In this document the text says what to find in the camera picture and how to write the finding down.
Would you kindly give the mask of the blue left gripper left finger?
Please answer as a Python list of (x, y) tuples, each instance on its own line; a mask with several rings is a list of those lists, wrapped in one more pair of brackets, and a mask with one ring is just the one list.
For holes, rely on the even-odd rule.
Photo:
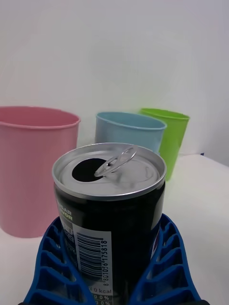
[(95, 300), (64, 248), (60, 218), (40, 243), (26, 305), (94, 305)]

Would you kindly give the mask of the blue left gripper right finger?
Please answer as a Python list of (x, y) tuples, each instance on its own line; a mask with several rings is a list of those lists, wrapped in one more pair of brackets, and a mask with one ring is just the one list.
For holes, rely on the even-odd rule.
[(165, 214), (151, 261), (129, 299), (131, 305), (188, 305), (201, 300), (192, 281), (183, 239)]

